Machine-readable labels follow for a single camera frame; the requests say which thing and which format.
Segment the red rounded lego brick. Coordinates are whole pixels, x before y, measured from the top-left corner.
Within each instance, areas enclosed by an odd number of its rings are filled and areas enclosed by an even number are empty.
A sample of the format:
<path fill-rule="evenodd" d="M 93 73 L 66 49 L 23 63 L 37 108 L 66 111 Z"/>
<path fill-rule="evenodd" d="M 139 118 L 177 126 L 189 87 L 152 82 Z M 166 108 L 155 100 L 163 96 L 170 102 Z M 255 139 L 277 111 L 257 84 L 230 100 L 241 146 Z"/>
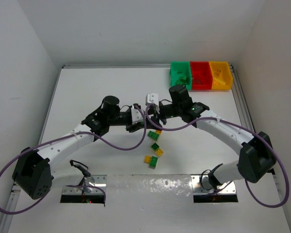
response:
<path fill-rule="evenodd" d="M 203 85 L 203 79 L 194 78 L 193 83 L 194 83 L 194 85 Z"/>

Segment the green lego plate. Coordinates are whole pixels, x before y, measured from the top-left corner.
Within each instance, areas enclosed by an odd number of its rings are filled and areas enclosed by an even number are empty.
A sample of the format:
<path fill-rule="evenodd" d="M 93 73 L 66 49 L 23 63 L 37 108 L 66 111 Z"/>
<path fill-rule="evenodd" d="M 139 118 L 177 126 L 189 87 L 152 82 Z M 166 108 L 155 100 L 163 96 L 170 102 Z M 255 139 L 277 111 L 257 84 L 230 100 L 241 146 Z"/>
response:
<path fill-rule="evenodd" d="M 159 137 L 160 137 L 160 134 L 157 133 L 157 132 L 154 132 L 154 131 L 149 131 L 147 136 L 149 138 L 151 138 L 152 140 L 157 141 L 159 139 Z"/>

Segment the long tan lego plate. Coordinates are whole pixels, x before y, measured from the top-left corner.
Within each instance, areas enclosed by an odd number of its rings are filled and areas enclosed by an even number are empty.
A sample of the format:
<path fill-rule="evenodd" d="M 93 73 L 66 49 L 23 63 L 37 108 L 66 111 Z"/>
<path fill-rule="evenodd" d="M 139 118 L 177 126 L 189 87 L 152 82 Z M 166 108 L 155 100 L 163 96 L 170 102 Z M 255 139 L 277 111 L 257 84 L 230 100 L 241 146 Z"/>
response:
<path fill-rule="evenodd" d="M 221 80 L 219 78 L 213 77 L 213 83 L 214 85 L 226 85 L 226 82 L 224 80 Z"/>

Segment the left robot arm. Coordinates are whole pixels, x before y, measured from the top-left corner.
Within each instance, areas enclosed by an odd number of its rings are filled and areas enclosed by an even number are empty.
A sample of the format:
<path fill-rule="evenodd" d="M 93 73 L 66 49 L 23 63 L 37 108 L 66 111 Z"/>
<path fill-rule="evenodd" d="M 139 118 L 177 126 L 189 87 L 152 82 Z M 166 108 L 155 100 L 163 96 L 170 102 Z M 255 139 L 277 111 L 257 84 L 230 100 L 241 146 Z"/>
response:
<path fill-rule="evenodd" d="M 127 131 L 132 131 L 135 126 L 145 130 L 141 107 L 134 104 L 122 112 L 119 99 L 106 96 L 101 105 L 71 132 L 36 149 L 23 150 L 12 174 L 13 181 L 33 200 L 42 198 L 53 188 L 81 184 L 91 175 L 84 165 L 71 162 L 68 169 L 61 171 L 56 171 L 56 166 L 82 147 L 101 140 L 111 126 L 125 126 Z"/>

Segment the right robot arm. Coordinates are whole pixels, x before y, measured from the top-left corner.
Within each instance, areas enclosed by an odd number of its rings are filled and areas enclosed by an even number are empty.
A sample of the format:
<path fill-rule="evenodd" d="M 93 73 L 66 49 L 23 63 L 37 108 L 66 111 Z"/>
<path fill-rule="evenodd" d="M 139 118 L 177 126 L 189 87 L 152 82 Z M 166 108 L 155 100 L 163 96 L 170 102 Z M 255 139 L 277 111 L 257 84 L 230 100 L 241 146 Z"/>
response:
<path fill-rule="evenodd" d="M 237 161 L 217 165 L 202 176 L 199 183 L 203 189 L 216 189 L 226 182 L 242 179 L 257 183 L 276 164 L 267 134 L 260 132 L 254 136 L 241 127 L 228 124 L 207 105 L 194 102 L 183 85 L 170 87 L 169 94 L 172 100 L 167 105 L 159 102 L 158 94 L 147 94 L 147 108 L 153 110 L 150 122 L 157 120 L 165 123 L 168 118 L 180 117 L 228 145 L 239 157 Z"/>

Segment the green storage bin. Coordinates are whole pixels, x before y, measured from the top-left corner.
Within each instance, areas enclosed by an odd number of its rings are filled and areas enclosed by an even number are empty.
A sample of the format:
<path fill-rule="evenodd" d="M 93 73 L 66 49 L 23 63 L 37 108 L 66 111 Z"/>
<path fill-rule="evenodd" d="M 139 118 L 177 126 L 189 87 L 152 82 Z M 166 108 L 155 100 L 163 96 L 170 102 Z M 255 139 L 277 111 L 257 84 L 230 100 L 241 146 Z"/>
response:
<path fill-rule="evenodd" d="M 192 73 L 189 61 L 172 61 L 170 63 L 171 86 L 185 85 L 187 90 L 192 89 Z"/>

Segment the red storage bin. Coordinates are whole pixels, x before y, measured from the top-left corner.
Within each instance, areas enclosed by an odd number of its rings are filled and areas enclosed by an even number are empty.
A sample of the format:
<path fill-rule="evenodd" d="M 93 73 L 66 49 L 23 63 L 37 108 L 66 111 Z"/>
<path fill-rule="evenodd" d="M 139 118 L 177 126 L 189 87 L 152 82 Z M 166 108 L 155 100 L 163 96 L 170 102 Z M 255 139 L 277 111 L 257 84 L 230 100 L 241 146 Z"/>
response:
<path fill-rule="evenodd" d="M 190 67 L 192 73 L 192 90 L 211 90 L 213 79 L 209 62 L 190 62 Z M 203 79 L 203 85 L 194 85 L 194 78 Z"/>

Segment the green and yellow lego stack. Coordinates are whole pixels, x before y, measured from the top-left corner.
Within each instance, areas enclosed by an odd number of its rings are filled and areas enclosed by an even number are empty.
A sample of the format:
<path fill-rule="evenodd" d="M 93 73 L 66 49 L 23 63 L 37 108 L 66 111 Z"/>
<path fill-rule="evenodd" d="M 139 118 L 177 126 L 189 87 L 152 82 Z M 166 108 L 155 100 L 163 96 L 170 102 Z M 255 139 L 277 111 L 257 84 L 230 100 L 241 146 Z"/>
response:
<path fill-rule="evenodd" d="M 153 143 L 151 145 L 151 149 L 155 152 L 155 154 L 158 157 L 161 157 L 163 155 L 163 150 L 160 148 L 160 146 L 157 143 Z"/>

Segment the yellow storage bin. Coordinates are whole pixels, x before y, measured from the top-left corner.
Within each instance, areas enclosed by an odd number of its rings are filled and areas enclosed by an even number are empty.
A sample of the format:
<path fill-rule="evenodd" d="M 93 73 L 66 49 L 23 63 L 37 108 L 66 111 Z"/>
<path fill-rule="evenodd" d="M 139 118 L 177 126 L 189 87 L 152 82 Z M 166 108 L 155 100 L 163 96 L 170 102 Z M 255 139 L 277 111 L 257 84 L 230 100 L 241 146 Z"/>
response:
<path fill-rule="evenodd" d="M 226 85 L 214 85 L 212 81 L 212 90 L 228 91 L 232 88 L 233 76 L 228 62 L 209 61 L 212 78 L 216 77 L 226 82 Z"/>

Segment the yellow green lego block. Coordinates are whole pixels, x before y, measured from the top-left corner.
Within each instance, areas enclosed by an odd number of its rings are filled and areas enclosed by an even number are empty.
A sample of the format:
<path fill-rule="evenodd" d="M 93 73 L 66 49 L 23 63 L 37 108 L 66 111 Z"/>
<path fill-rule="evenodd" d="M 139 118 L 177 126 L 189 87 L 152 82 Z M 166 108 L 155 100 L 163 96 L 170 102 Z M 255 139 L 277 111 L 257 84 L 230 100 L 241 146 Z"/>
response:
<path fill-rule="evenodd" d="M 158 157 L 155 156 L 148 156 L 144 157 L 144 163 L 148 164 L 150 168 L 155 169 L 158 162 Z"/>

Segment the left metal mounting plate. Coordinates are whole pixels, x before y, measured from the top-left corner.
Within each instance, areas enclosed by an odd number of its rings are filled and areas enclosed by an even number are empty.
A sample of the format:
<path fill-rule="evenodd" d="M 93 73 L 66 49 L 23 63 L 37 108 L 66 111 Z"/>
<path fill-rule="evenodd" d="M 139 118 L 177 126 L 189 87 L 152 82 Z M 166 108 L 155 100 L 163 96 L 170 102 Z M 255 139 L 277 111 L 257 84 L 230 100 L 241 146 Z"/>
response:
<path fill-rule="evenodd" d="M 64 186 L 63 195 L 103 195 L 107 188 L 106 175 L 92 175 L 91 178 L 84 178 L 79 184 L 80 188 Z"/>

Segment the metal mounting plate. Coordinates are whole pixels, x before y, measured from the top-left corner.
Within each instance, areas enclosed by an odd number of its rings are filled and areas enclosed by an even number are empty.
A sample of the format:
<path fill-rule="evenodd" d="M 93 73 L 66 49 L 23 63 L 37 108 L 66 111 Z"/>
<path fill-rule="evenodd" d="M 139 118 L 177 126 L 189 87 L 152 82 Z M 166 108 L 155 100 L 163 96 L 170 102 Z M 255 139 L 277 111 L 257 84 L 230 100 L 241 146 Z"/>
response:
<path fill-rule="evenodd" d="M 64 186 L 63 195 L 103 195 L 107 188 L 106 175 L 92 175 L 91 178 L 84 178 L 79 184 L 80 188 Z"/>
<path fill-rule="evenodd" d="M 191 185 L 194 195 L 208 195 L 212 193 L 216 193 L 218 195 L 236 195 L 236 186 L 233 181 L 223 183 L 222 185 L 217 186 L 216 189 L 210 189 L 210 187 L 207 184 L 201 184 L 202 181 L 205 181 L 208 179 L 207 174 L 200 175 L 200 174 L 194 174 L 191 175 Z"/>

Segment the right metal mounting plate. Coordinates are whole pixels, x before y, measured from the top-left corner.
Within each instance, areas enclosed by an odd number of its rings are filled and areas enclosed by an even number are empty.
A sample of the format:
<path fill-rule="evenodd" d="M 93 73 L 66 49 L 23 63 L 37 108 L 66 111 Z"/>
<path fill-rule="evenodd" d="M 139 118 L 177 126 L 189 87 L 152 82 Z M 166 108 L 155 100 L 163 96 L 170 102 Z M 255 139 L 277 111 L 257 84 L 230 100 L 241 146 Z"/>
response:
<path fill-rule="evenodd" d="M 216 189 L 210 189 L 210 187 L 207 184 L 201 184 L 202 181 L 205 181 L 208 179 L 207 174 L 200 175 L 200 174 L 194 174 L 191 175 L 191 185 L 194 195 L 208 195 L 212 193 L 216 193 L 218 195 L 236 195 L 236 186 L 233 181 L 223 183 L 222 185 L 217 186 Z"/>

